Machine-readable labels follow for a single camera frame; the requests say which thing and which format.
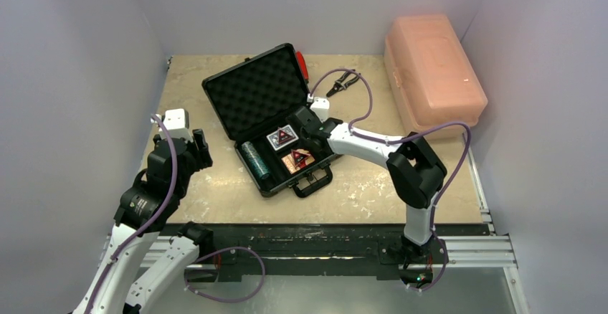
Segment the red triangle dealer button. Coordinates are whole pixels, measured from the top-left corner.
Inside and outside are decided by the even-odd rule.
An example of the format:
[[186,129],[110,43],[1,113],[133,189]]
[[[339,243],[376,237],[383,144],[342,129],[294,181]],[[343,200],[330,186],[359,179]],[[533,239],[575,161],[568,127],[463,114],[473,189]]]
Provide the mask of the red triangle dealer button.
[[293,164],[297,167],[301,167],[303,163],[305,163],[306,159],[310,155],[307,152],[302,152],[296,149],[291,150],[291,157],[293,160]]

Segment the red Texas Hold'em card box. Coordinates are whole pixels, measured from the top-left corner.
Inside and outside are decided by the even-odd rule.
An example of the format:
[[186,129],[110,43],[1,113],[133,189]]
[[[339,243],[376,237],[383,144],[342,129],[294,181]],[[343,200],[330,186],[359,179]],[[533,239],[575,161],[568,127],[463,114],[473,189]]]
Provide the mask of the red Texas Hold'em card box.
[[315,158],[314,158],[313,154],[310,151],[308,151],[308,150],[306,150],[304,148],[296,148],[296,150],[299,150],[299,151],[302,151],[302,152],[307,152],[310,156],[306,159],[305,163],[303,163],[301,165],[301,167],[297,167],[297,166],[295,166],[293,164],[293,160],[292,160],[292,157],[291,157],[291,151],[288,152],[287,155],[283,156],[281,158],[281,160],[284,163],[286,169],[288,170],[288,172],[290,174],[295,174],[295,173],[297,173],[299,171],[302,171],[303,169],[311,166],[315,162]]

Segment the blue playing card deck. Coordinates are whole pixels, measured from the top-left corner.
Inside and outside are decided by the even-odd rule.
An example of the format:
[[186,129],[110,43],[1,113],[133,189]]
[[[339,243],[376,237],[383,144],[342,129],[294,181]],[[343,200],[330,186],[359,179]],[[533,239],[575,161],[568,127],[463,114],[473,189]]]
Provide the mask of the blue playing card deck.
[[[293,135],[294,139],[292,139],[291,141],[288,141],[287,143],[279,144],[277,142],[277,131],[279,129],[283,129],[283,130],[288,131],[290,134]],[[269,142],[270,146],[275,151],[279,151],[279,150],[281,150],[281,149],[283,149],[283,148],[285,148],[285,147],[293,144],[294,142],[296,142],[299,139],[299,137],[298,137],[298,134],[295,132],[295,129],[291,125],[287,124],[287,125],[284,125],[283,127],[279,127],[276,131],[268,134],[266,136],[266,139]]]

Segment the blue green poker chip stack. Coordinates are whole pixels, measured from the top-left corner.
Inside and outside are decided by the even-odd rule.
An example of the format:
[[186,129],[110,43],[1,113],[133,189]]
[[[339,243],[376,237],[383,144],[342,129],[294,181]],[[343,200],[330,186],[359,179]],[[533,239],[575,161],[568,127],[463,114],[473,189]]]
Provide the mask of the blue green poker chip stack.
[[244,142],[241,145],[241,149],[245,158],[249,160],[250,163],[257,163],[259,161],[259,154],[252,142]]

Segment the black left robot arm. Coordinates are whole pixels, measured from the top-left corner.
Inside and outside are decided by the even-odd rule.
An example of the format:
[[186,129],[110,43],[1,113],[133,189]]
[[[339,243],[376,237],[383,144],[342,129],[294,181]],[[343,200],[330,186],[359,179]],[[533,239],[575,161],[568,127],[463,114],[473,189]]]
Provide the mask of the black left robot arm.
[[213,164],[203,130],[193,130],[189,138],[170,136],[154,136],[146,169],[121,196],[108,248],[76,313],[148,313],[188,262],[212,258],[212,232],[189,222],[151,267],[138,272],[186,196],[191,176]]

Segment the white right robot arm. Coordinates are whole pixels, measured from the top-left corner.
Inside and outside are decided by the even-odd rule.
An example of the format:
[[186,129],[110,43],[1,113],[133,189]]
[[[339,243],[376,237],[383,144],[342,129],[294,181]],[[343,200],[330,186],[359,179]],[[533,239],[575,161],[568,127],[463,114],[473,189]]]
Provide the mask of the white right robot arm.
[[399,137],[357,130],[335,118],[322,121],[312,110],[299,108],[286,121],[305,146],[352,156],[385,168],[397,196],[406,205],[402,251],[413,262],[431,250],[432,206],[443,187],[447,169],[423,137]]

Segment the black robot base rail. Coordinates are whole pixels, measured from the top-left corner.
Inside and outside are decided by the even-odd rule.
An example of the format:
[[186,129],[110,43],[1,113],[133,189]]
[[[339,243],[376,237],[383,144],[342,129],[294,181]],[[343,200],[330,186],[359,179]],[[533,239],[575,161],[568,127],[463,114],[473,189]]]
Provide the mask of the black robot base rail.
[[[180,224],[168,224],[141,263],[145,272],[169,248]],[[398,224],[204,224],[214,249],[179,275],[189,282],[239,282],[247,275],[374,277],[423,287],[443,267],[516,265],[509,238],[487,224],[442,224],[424,247],[407,246]]]

